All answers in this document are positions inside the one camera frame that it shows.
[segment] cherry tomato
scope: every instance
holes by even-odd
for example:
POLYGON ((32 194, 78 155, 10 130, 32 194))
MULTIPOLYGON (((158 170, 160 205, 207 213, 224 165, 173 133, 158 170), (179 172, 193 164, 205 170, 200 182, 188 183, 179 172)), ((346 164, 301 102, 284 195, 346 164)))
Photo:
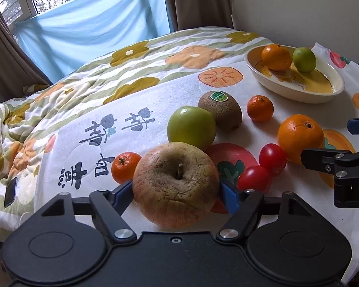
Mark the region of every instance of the cherry tomato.
POLYGON ((237 188, 240 190, 254 189, 267 193, 271 187, 271 176, 262 166, 251 166, 239 176, 237 188))
POLYGON ((266 144, 259 153, 259 165, 266 168, 271 176, 279 175, 286 164, 286 153, 274 143, 266 144))

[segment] bedspread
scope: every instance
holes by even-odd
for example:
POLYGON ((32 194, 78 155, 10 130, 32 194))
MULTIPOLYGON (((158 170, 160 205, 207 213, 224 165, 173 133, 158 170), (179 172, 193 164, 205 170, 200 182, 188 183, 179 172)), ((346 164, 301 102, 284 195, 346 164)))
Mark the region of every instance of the bedspread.
POLYGON ((255 33, 228 28, 174 32, 98 57, 47 89, 34 85, 26 91, 38 91, 31 96, 1 103, 0 241, 19 226, 24 213, 33 212, 43 155, 62 126, 131 93, 243 61, 249 49, 268 43, 255 33), (15 177, 14 202, 4 208, 6 185, 15 177))

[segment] kiwi sticker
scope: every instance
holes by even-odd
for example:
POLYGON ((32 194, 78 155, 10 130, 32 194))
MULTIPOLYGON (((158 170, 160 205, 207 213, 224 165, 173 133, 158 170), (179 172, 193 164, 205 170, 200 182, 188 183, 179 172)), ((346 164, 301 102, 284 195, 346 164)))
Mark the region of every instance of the kiwi sticker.
POLYGON ((222 92, 216 91, 210 95, 210 98, 218 102, 224 102, 227 100, 227 95, 222 92))

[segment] light blue curtain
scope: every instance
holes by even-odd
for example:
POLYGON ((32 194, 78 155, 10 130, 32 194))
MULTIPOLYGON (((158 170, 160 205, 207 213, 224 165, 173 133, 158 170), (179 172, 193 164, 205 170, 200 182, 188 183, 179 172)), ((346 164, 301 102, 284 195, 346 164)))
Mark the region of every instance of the light blue curtain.
POLYGON ((13 31, 54 83, 96 57, 169 32, 165 0, 72 0, 13 31))

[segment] wrinkled apple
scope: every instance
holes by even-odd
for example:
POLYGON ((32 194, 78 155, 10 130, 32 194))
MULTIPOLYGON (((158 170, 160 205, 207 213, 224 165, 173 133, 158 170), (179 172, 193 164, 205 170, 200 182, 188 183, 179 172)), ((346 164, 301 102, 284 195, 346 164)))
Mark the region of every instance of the wrinkled apple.
POLYGON ((150 150, 133 176, 134 200, 142 214, 167 228, 183 228, 205 216, 218 190, 218 171, 211 158, 183 142, 150 150))

